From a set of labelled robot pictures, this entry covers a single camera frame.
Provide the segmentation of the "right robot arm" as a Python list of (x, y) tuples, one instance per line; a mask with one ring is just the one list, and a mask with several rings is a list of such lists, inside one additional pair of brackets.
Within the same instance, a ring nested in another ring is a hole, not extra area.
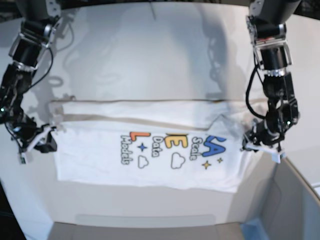
[(53, 52), (51, 45), (63, 18), (59, 0), (18, 0), (16, 5), (23, 21), (9, 51), (12, 63), (7, 66), (0, 84), (0, 123), (17, 144), (18, 159), (24, 165), (32, 150), (42, 154), (57, 151), (52, 136), (56, 126), (51, 123), (38, 126), (21, 104), (24, 94), (40, 83), (33, 78), (44, 53)]

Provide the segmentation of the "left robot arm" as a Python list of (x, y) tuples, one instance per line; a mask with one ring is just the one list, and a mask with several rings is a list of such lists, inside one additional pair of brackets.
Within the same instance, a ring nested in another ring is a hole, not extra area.
[[(242, 150), (268, 153), (277, 164), (286, 157), (281, 142), (300, 118), (293, 78), (288, 70), (292, 58), (286, 26), (300, 3), (299, 0), (251, 0), (246, 16), (255, 63), (245, 103), (255, 118), (251, 129), (243, 135)], [(261, 83), (267, 98), (265, 115), (257, 113), (250, 104), (250, 92), (258, 71), (264, 73)]]

